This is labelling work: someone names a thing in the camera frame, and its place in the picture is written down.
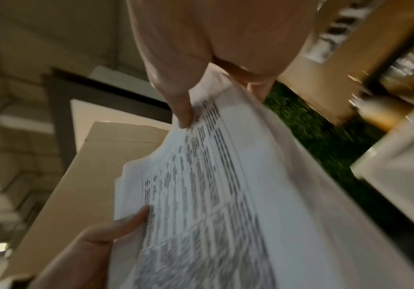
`hand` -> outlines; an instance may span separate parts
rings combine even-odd
[[[86,229],[31,282],[29,289],[104,289],[113,241],[137,229],[149,211],[145,205],[133,216]]]

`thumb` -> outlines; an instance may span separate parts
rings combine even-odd
[[[189,92],[178,96],[166,97],[165,99],[173,114],[178,118],[180,128],[185,129],[189,127],[194,115],[189,99]]]
[[[135,215],[86,229],[80,235],[80,240],[87,242],[111,242],[122,238],[137,229],[145,221],[149,212],[150,206],[145,205]]]

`cardboard box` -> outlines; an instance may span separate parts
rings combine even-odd
[[[39,273],[83,229],[112,221],[114,180],[123,165],[155,151],[167,132],[96,122],[2,277]]]
[[[306,58],[307,49],[350,3],[329,0],[321,7],[301,53],[278,78],[335,125],[355,115],[348,100],[360,83],[414,32],[414,1],[383,1],[325,63]]]

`green carpet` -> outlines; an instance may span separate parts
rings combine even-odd
[[[264,104],[379,227],[388,235],[401,229],[405,216],[350,170],[351,164],[384,135],[381,130],[359,118],[335,127],[280,83],[274,85]]]

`paper document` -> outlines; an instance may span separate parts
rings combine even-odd
[[[161,147],[116,181],[116,219],[144,204],[151,212],[145,228],[116,242],[109,288],[350,287],[345,272],[355,269],[342,269],[309,199],[324,172],[297,180],[288,163],[304,159],[282,153],[286,141],[299,151],[290,132],[278,135],[222,73],[209,68],[190,94],[191,127],[175,121]]]

